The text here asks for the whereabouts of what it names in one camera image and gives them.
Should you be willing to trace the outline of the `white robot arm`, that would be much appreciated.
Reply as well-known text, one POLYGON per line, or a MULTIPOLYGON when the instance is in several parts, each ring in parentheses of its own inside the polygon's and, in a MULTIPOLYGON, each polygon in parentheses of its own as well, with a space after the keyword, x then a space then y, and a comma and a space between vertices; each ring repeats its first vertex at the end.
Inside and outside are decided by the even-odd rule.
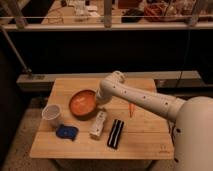
POLYGON ((213 171, 213 98, 184 100, 124 84, 125 76, 114 71, 99 83, 98 104, 113 96, 144 108, 176 126, 174 171, 213 171))

